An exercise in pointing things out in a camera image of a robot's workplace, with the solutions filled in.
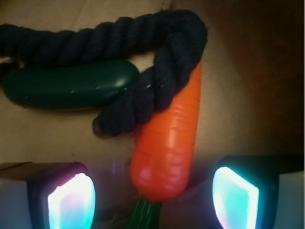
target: navy blue rope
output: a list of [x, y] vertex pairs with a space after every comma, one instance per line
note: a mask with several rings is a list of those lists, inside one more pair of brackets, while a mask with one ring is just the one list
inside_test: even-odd
[[0, 56], [42, 67], [125, 58], [160, 47], [154, 65], [141, 73], [137, 85], [94, 120], [95, 133], [112, 136], [131, 132], [137, 124], [149, 122], [153, 112], [167, 109], [188, 83], [206, 42], [204, 23], [188, 10], [121, 17], [78, 32], [0, 25]]

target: light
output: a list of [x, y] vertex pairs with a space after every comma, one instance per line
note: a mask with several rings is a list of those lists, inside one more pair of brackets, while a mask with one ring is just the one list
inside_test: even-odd
[[259, 190], [228, 167], [213, 178], [213, 202], [224, 229], [255, 229]]
[[89, 229], [95, 210], [93, 181], [84, 173], [48, 195], [50, 229]]

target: rope toy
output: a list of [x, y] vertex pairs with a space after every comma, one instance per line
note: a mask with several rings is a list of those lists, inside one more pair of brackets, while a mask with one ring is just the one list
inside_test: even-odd
[[35, 31], [0, 25], [0, 56], [41, 67], [72, 66], [126, 58], [159, 47], [154, 66], [139, 82], [93, 121], [95, 134], [117, 136], [164, 111], [188, 83], [207, 43], [200, 18], [188, 10], [161, 11], [138, 18], [121, 17], [95, 29]]

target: carrot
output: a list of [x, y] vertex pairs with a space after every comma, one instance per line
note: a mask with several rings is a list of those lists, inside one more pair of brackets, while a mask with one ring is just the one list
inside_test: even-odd
[[170, 107], [142, 127], [131, 161], [131, 179], [151, 202], [161, 202], [185, 189], [193, 160], [198, 125], [202, 64]]

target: green cucumber toy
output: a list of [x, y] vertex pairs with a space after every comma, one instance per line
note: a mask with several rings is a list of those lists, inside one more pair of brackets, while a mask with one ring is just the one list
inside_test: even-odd
[[109, 105], [139, 77], [128, 61], [73, 67], [26, 67], [4, 77], [3, 90], [15, 104], [38, 109], [84, 109]]

